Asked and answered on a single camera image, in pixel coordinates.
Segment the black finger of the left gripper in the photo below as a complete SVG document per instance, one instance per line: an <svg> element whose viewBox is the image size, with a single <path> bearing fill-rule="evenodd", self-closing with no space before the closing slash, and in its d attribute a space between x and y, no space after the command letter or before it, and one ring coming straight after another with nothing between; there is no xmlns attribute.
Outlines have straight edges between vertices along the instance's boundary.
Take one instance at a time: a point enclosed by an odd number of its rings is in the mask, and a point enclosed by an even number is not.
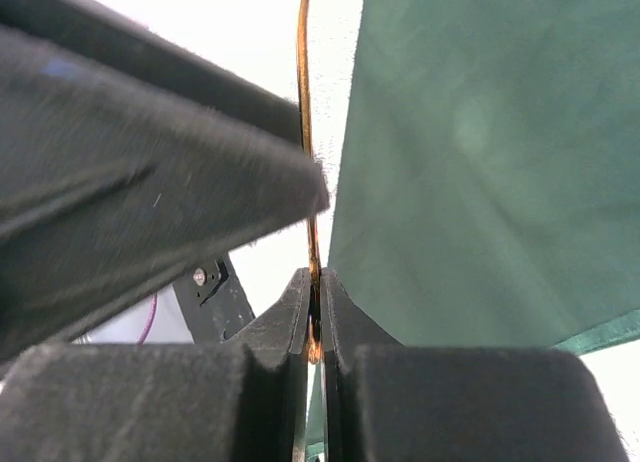
<svg viewBox="0 0 640 462"><path fill-rule="evenodd" d="M301 143L295 103L163 39L95 0L1 0L1 23L290 143Z"/></svg>
<svg viewBox="0 0 640 462"><path fill-rule="evenodd" d="M320 167L291 144L2 30L3 361L328 203Z"/></svg>

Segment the dark green cloth napkin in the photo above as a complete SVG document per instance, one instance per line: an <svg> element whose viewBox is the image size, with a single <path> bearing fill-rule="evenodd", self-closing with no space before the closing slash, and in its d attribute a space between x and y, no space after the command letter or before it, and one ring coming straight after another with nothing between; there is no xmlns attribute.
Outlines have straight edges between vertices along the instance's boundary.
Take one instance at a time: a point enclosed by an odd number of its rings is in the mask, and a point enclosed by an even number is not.
<svg viewBox="0 0 640 462"><path fill-rule="evenodd" d="M639 336L639 0L363 0L329 262L406 347Z"/></svg>

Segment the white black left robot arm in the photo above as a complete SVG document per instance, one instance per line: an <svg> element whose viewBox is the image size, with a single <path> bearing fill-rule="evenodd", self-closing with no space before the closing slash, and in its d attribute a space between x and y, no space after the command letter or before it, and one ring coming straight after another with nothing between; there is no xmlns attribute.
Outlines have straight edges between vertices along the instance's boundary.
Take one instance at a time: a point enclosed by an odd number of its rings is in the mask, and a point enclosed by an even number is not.
<svg viewBox="0 0 640 462"><path fill-rule="evenodd" d="M185 288L327 208L297 107L95 0L1 0L1 361L187 342Z"/></svg>

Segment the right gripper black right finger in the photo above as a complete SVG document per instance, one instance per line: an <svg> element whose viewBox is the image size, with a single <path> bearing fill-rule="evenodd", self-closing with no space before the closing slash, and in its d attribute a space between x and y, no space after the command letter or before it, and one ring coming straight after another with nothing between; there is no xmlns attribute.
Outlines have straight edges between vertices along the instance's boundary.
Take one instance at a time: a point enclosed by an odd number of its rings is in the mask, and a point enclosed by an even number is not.
<svg viewBox="0 0 640 462"><path fill-rule="evenodd" d="M623 461L597 383L554 349L406 347L321 282L330 461Z"/></svg>

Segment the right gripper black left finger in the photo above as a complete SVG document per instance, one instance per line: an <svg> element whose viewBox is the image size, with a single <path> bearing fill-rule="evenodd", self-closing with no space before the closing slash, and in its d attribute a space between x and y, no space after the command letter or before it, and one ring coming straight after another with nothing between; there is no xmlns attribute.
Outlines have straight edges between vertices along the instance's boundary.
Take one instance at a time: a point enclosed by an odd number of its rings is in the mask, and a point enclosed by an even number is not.
<svg viewBox="0 0 640 462"><path fill-rule="evenodd" d="M309 275L223 343L39 345L1 393L5 461L301 461Z"/></svg>

